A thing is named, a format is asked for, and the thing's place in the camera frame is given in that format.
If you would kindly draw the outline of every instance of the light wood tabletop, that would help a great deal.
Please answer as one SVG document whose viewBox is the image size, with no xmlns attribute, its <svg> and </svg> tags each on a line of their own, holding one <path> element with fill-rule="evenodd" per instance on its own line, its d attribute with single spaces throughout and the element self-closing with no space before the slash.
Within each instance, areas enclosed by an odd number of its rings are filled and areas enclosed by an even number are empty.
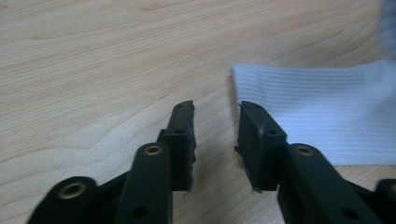
<svg viewBox="0 0 396 224">
<path fill-rule="evenodd" d="M 373 0 L 0 0 L 0 221 L 25 223 L 74 175 L 130 169 L 174 105 L 193 100 L 192 193 L 174 223 L 283 223 L 236 145 L 231 65 L 339 67 L 384 55 Z M 373 189 L 395 166 L 339 166 Z"/>
</svg>

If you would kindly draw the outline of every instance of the ribbed white fabric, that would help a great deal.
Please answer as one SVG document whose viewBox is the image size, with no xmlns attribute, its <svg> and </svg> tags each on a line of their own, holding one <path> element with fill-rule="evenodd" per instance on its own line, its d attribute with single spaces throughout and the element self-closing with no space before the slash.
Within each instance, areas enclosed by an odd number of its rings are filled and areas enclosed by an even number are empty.
<svg viewBox="0 0 396 224">
<path fill-rule="evenodd" d="M 233 65 L 236 99 L 263 106 L 289 143 L 332 164 L 396 164 L 396 63 L 351 68 Z"/>
</svg>

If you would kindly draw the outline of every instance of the towel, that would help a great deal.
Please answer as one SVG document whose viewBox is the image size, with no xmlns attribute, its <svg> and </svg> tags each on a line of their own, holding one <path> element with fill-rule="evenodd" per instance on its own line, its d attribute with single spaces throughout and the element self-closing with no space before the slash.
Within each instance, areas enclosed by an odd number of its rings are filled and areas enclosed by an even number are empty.
<svg viewBox="0 0 396 224">
<path fill-rule="evenodd" d="M 333 165 L 396 164 L 396 62 L 349 68 L 234 64 L 238 104 L 264 107 L 289 143 L 318 148 Z"/>
</svg>

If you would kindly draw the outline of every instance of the white cloth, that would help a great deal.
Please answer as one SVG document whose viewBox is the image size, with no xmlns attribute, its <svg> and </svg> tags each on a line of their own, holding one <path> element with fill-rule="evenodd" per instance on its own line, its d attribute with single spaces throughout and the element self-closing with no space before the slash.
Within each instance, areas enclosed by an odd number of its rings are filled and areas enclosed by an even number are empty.
<svg viewBox="0 0 396 224">
<path fill-rule="evenodd" d="M 350 68 L 233 65 L 238 104 L 263 106 L 289 143 L 318 148 L 332 164 L 396 164 L 396 63 Z"/>
</svg>

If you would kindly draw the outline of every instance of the wooden surface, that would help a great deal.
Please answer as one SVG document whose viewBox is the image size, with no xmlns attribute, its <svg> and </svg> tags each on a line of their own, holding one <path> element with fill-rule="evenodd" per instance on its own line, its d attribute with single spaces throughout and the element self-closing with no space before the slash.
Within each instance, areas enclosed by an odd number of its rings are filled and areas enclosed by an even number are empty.
<svg viewBox="0 0 396 224">
<path fill-rule="evenodd" d="M 232 63 L 382 58 L 373 0 L 0 0 L 0 221 L 24 223 L 57 182 L 128 170 L 173 105 L 194 100 L 193 192 L 174 223 L 282 223 L 233 152 Z M 372 189 L 394 166 L 337 167 Z"/>
</svg>

